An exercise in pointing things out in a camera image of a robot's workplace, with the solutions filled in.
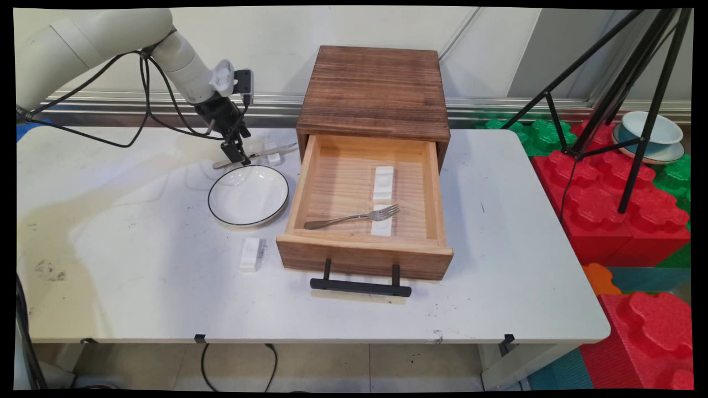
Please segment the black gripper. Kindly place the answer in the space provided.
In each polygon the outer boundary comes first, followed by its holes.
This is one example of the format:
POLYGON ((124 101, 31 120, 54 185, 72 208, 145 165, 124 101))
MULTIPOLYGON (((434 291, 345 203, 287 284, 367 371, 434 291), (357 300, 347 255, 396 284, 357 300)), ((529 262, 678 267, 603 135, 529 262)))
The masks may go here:
POLYGON ((195 105, 197 114, 212 130, 225 139, 221 144, 223 153, 228 160, 225 165, 241 164, 247 166, 251 160, 243 149, 243 140, 250 138, 251 133, 245 124, 245 113, 249 107, 249 95, 243 98, 244 110, 241 111, 228 97, 214 95, 209 100, 195 105))

